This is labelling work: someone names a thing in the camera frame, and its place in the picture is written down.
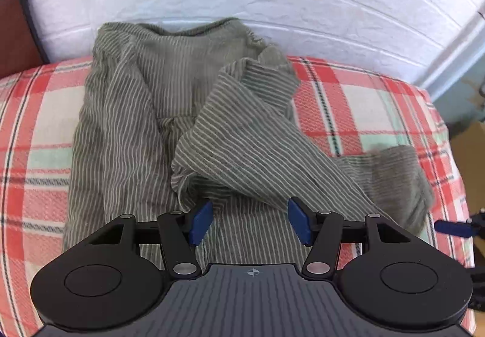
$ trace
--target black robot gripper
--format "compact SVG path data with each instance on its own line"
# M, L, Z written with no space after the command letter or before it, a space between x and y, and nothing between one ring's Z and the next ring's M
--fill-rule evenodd
M459 323L482 302L474 288L485 274L378 214L346 221L294 197L289 222L311 247L301 270L213 264L203 273L195 247L212 213L204 200L153 222L121 215L54 259L31 285L38 336L469 335ZM337 270L342 243L362 243L362 255ZM164 270L139 256L140 244L159 245Z

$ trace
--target silver screw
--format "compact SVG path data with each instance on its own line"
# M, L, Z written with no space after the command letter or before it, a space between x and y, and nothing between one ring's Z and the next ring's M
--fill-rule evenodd
M324 262L312 262L306 265L306 270L312 274L325 274L330 271L330 266Z
M174 272L180 275L192 274L197 270L197 266L192 263L179 263L174 266Z

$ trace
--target circular cover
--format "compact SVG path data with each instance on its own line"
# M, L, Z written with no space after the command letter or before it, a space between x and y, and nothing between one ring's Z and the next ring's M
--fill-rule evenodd
M383 326L432 330L456 323L472 281L457 261L425 244L382 243L351 260L339 287L358 313Z
M112 245L68 251L41 269L31 285L32 301L46 323L78 331L130 322L161 292L162 276L154 264Z

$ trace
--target plaid cloth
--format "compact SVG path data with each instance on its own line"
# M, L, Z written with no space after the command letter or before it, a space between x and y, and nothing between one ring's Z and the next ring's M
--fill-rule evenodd
M471 240L436 234L436 219L465 220L465 191L447 129L425 91L366 70L290 57L302 80L294 100L299 128L328 155L358 155L412 144L435 192L422 238L473 267ZM42 325L31 303L35 273L61 253L71 142L89 58L0 80L0 332L28 337ZM339 267L360 254L345 244ZM462 325L473 331L471 311Z

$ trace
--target brown panel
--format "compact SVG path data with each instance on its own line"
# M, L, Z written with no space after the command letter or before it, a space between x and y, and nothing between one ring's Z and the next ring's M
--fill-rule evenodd
M0 0L0 78L40 65L20 0Z

